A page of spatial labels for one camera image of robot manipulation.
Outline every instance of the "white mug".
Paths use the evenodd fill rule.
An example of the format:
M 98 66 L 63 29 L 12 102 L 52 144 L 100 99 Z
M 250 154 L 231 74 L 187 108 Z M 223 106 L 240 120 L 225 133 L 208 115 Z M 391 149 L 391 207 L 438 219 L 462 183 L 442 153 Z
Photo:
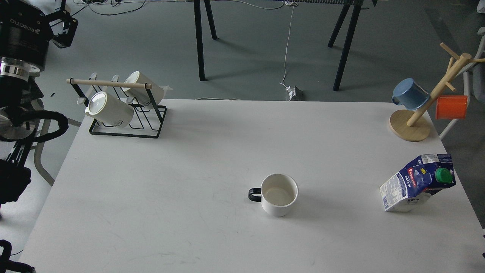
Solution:
M 133 119 L 134 110 L 118 98 L 99 92 L 90 99 L 84 113 L 108 125 L 124 128 Z
M 270 215 L 281 217 L 291 210 L 298 197 L 298 185 L 289 175 L 273 173 L 261 183 L 260 188 L 249 190 L 248 198 L 261 202 L 263 209 Z
M 140 71 L 133 72 L 128 78 L 125 80 L 125 83 L 129 84 L 152 84 L 152 88 L 150 91 L 152 92 L 153 98 L 155 99 L 155 103 L 159 104 L 163 97 L 165 96 L 165 90 L 160 86 L 153 83 L 149 78 L 143 75 Z M 143 107 L 147 109 L 153 109 L 152 102 L 148 93 L 144 88 L 129 88 L 123 87 L 122 88 L 125 93 L 127 93 L 130 97 L 136 98 L 139 104 L 143 105 Z

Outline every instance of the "blue mug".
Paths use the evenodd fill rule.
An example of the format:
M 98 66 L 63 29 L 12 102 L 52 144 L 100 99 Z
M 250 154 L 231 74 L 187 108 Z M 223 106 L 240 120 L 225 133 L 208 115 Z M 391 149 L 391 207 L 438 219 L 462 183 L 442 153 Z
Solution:
M 411 78 L 407 78 L 398 83 L 392 93 L 392 102 L 394 104 L 404 104 L 406 109 L 411 111 L 423 106 L 429 98 L 430 95 L 428 92 Z

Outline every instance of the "black mug handle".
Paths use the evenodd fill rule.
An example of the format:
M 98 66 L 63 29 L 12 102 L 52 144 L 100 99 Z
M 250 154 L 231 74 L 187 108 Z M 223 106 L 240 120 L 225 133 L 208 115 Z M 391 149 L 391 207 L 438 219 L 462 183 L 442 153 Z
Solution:
M 261 188 L 252 188 L 249 190 L 247 197 L 254 202 L 261 202 L 261 196 L 254 196 L 254 194 L 261 194 Z

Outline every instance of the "wooden peg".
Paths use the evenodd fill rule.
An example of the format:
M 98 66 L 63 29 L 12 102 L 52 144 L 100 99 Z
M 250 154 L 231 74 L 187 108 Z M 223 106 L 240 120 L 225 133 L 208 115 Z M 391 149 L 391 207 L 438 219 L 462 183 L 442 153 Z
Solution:
M 448 52 L 456 60 L 458 60 L 460 58 L 460 56 L 458 56 L 458 54 L 456 54 L 451 48 L 449 48 L 447 45 L 445 45 L 445 43 L 441 43 L 441 44 L 439 44 L 439 46 L 441 46 L 444 50 L 446 50 L 446 52 Z
M 458 72 L 467 65 L 471 60 L 471 55 L 468 53 L 463 53 L 458 58 L 453 66 L 450 68 L 450 71 L 446 72 L 446 74 L 441 78 L 441 81 L 435 86 L 433 91 L 431 91 L 430 99 L 420 108 L 416 109 L 412 117 L 406 122 L 409 127 L 414 126 L 414 124 L 421 118 L 421 116 L 428 110 L 428 108 L 435 102 L 435 100 L 443 93 L 446 88 L 446 83 L 452 81 Z
M 450 71 L 450 68 L 452 68 L 453 65 L 453 57 L 450 58 L 450 62 L 448 63 L 448 68 L 446 68 L 446 72 Z
M 445 83 L 445 84 L 451 91 L 456 92 L 456 88 L 454 88 L 452 84 L 450 83 Z

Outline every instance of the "mug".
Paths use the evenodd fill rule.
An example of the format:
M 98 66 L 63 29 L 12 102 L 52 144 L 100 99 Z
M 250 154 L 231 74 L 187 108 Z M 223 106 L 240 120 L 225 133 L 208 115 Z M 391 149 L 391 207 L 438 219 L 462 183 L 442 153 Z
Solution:
M 133 119 L 134 110 L 130 105 L 102 91 L 91 98 L 84 113 L 103 123 L 124 128 Z
M 436 119 L 464 119 L 467 115 L 468 96 L 444 95 L 436 100 Z
M 396 105 L 404 104 L 407 110 L 414 111 L 423 106 L 430 99 L 430 95 L 413 79 L 407 78 L 396 85 L 392 93 L 392 102 Z
M 159 104 L 163 97 L 165 96 L 165 90 L 163 90 L 160 86 L 153 83 L 149 78 L 143 75 L 140 71 L 133 72 L 128 78 L 125 80 L 125 83 L 129 84 L 152 84 L 152 88 L 150 91 L 152 92 L 153 98 L 155 99 L 155 103 Z M 153 109 L 152 102 L 148 93 L 144 88 L 129 88 L 123 87 L 122 88 L 125 93 L 127 93 L 130 97 L 136 98 L 139 104 L 143 105 L 143 107 L 147 109 Z
M 298 185 L 289 175 L 274 173 L 268 175 L 260 188 L 252 188 L 248 198 L 254 202 L 261 202 L 263 209 L 276 217 L 286 215 L 298 197 Z

